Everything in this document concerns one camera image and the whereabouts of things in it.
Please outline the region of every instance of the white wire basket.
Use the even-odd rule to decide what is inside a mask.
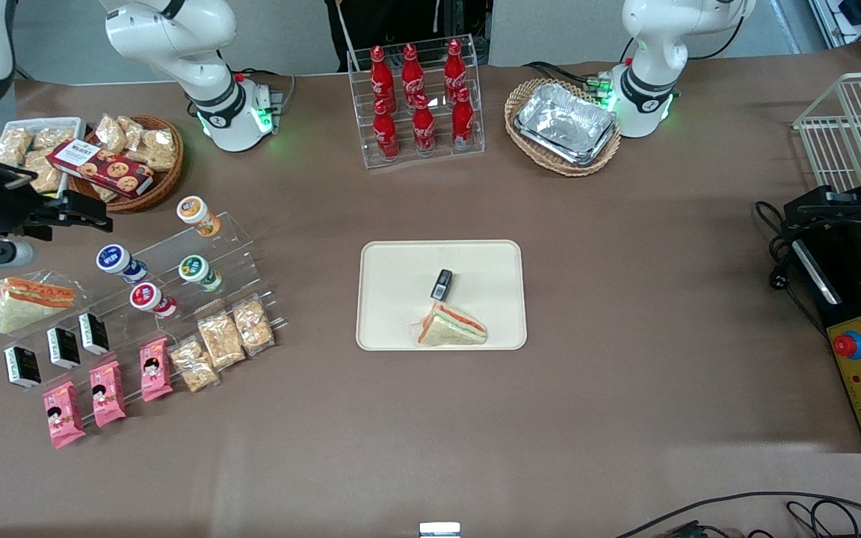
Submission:
[[[861,72],[833,82],[793,122],[820,185],[843,193],[861,185]]]

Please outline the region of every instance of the red bottle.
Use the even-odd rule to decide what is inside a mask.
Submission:
[[[457,90],[457,103],[454,105],[454,149],[464,151],[474,140],[474,108],[471,106],[471,91],[464,86]]]
[[[464,45],[458,38],[452,38],[447,45],[447,61],[444,62],[444,91],[447,93],[447,103],[454,106],[457,102],[457,90],[467,85],[467,66],[464,65]]]
[[[386,105],[388,114],[397,112],[397,99],[394,96],[394,76],[383,61],[383,48],[373,45],[371,48],[371,87],[374,88],[374,107],[378,102]]]
[[[387,103],[375,102],[374,114],[374,136],[377,137],[380,159],[389,163],[396,161],[401,151],[397,146],[397,129],[394,127],[394,120],[387,113]]]
[[[413,108],[414,98],[424,93],[424,69],[417,62],[417,47],[413,43],[404,45],[404,68],[401,71],[401,81],[404,83],[407,106]]]
[[[437,149],[437,140],[433,136],[433,114],[428,110],[428,98],[423,93],[414,96],[414,143],[417,154],[430,157]]]

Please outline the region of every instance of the clear acrylic display stand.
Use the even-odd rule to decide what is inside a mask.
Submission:
[[[203,238],[194,228],[188,228],[132,253],[135,259],[140,259],[148,266],[148,278],[144,282],[154,283],[160,287],[161,292],[174,297],[178,303],[178,313],[173,317],[159,320],[150,312],[135,309],[129,302],[132,286],[118,276],[96,271],[77,282],[81,300],[76,302],[74,309],[38,321],[17,333],[11,333],[13,341],[0,348],[0,357],[3,357],[2,352],[6,348],[13,345],[34,351],[42,384],[27,389],[27,392],[43,395],[50,389],[72,381],[78,392],[82,420],[87,426],[93,423],[89,371],[94,368],[113,360],[119,361],[124,401],[127,405],[141,397],[139,350],[143,345],[160,338],[167,338],[168,344],[172,345],[197,334],[198,319],[220,311],[230,311],[233,304],[252,294],[260,297],[271,326],[275,330],[283,327],[285,321],[277,316],[274,294],[269,285],[261,279],[250,255],[249,247],[253,239],[232,215],[223,212],[218,218],[221,219],[221,229],[211,238]],[[178,275],[178,265],[185,256],[191,254],[204,256],[212,268],[221,273],[222,283],[217,291],[206,292],[201,286],[185,282]],[[78,315],[83,312],[92,313],[105,323],[110,347],[108,353],[93,355],[81,347]],[[62,327],[75,333],[81,365],[72,370],[64,370],[49,361],[45,333],[51,327]],[[184,388],[184,383],[177,381],[180,377],[180,372],[172,368],[172,387],[177,391]]]
[[[478,54],[471,35],[458,37],[464,45],[464,65],[467,66],[467,87],[471,92],[471,106],[474,107],[474,137],[468,149],[458,151],[452,143],[454,126],[451,122],[451,109],[454,103],[447,100],[444,91],[444,62],[447,61],[447,44],[450,37],[441,40],[417,41],[417,61],[424,68],[424,93],[428,97],[428,110],[433,114],[434,133],[437,150],[433,155],[421,157],[414,146],[413,112],[407,108],[404,86],[401,83],[401,70],[404,67],[403,45],[387,45],[383,48],[385,61],[394,76],[394,90],[397,98],[397,112],[393,114],[397,127],[397,142],[400,155],[392,163],[380,157],[377,139],[374,136],[374,90],[370,83],[370,49],[348,52],[348,76],[351,81],[351,98],[354,99],[354,113],[357,117],[358,132],[361,136],[361,151],[365,157],[366,168],[387,167],[390,164],[407,163],[418,160],[434,160],[452,155],[482,153],[484,150],[484,122],[481,113],[481,80],[478,77]]]

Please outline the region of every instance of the white tray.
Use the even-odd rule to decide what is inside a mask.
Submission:
[[[413,326],[431,310],[441,269],[447,303],[487,327],[481,345],[418,347]],[[527,341],[520,247],[513,241],[375,241],[361,251],[358,345],[368,351],[518,350]]]

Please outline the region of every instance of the brown tablecloth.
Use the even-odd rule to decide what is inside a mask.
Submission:
[[[484,154],[376,173],[340,75],[301,78],[280,135],[241,154],[206,139],[171,83],[20,83],[22,117],[176,123],[187,162],[172,202],[232,211],[290,324],[221,387],[131,406],[139,416],[59,452],[0,357],[0,536],[370,538],[454,520],[471,538],[607,537],[744,490],[861,501],[833,358],[766,285],[769,234],[751,217],[754,201],[811,187],[789,123],[850,71],[861,46],[691,62],[658,132],[575,180],[503,132],[506,95],[535,75],[523,68],[481,71]],[[119,217],[113,238],[158,241],[182,229],[173,211]],[[519,243],[521,350],[357,347],[363,245],[432,238]],[[33,267],[91,272],[107,239],[57,229]],[[772,498],[686,517],[790,531]]]

